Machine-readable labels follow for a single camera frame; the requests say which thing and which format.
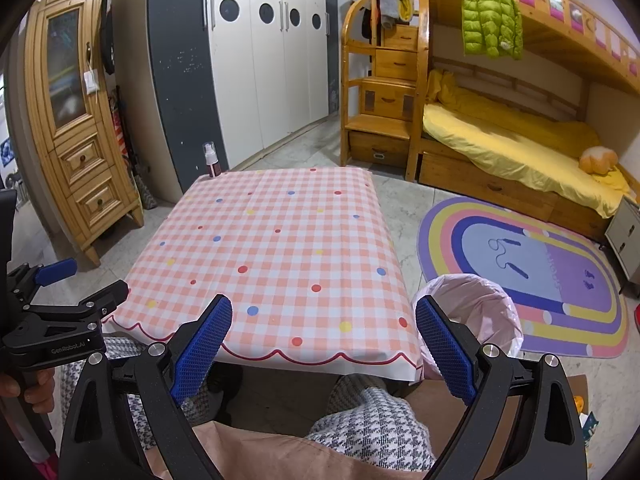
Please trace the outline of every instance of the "human hand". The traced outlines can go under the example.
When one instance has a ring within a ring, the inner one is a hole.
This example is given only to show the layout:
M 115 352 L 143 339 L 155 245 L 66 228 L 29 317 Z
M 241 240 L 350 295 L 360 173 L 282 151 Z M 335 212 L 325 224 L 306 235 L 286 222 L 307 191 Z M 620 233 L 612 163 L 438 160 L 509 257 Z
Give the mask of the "human hand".
M 54 368 L 48 370 L 38 370 L 36 380 L 38 384 L 27 388 L 24 392 L 24 400 L 33 404 L 35 413 L 50 413 L 53 411 L 53 380 Z M 0 397 L 18 397 L 20 395 L 20 385 L 14 378 L 5 374 L 0 374 Z

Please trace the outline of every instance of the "yellow blanket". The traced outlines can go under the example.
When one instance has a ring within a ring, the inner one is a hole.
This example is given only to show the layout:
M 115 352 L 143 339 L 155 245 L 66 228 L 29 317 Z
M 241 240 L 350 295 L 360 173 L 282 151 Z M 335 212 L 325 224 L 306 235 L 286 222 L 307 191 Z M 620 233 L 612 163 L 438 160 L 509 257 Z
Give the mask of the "yellow blanket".
M 480 169 L 532 189 L 555 191 L 595 209 L 615 214 L 630 189 L 618 168 L 605 176 L 578 168 L 578 157 L 600 139 L 585 123 L 553 122 L 459 88 L 451 73 L 430 73 L 424 130 L 463 153 Z

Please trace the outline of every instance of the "rainbow rug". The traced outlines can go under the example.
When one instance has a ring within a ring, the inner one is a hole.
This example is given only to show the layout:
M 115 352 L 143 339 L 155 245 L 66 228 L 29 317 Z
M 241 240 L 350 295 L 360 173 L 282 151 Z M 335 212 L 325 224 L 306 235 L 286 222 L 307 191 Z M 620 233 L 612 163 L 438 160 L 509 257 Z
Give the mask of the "rainbow rug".
M 625 349 L 628 315 L 613 270 L 576 233 L 451 198 L 422 220 L 418 259 L 427 280 L 469 272 L 502 286 L 518 309 L 525 351 L 612 358 Z

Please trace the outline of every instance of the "blue gripper pad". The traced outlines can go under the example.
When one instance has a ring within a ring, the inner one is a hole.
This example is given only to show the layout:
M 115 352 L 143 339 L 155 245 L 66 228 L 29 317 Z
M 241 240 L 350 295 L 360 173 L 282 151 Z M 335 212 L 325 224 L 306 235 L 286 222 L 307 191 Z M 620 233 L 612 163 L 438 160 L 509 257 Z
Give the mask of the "blue gripper pad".
M 189 341 L 175 364 L 171 396 L 178 406 L 193 397 L 207 377 L 220 345 L 231 326 L 231 302 L 222 298 Z
M 65 278 L 69 278 L 78 272 L 78 263 L 73 258 L 60 260 L 54 264 L 42 267 L 36 272 L 34 281 L 40 286 L 51 285 Z
M 476 397 L 472 364 L 426 296 L 418 300 L 415 321 L 451 395 L 469 406 Z

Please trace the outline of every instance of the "trash bin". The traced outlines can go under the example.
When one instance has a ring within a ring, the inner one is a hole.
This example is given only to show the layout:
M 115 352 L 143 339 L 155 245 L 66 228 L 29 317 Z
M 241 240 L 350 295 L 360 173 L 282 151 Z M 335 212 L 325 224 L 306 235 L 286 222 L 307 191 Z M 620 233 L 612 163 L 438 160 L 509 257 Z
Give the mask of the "trash bin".
M 522 346 L 522 327 L 513 300 L 500 285 L 475 274 L 443 274 L 431 280 L 414 296 L 415 305 L 433 296 L 450 320 L 464 323 L 482 344 L 498 345 L 509 357 Z M 441 379 L 429 349 L 420 338 L 422 378 Z

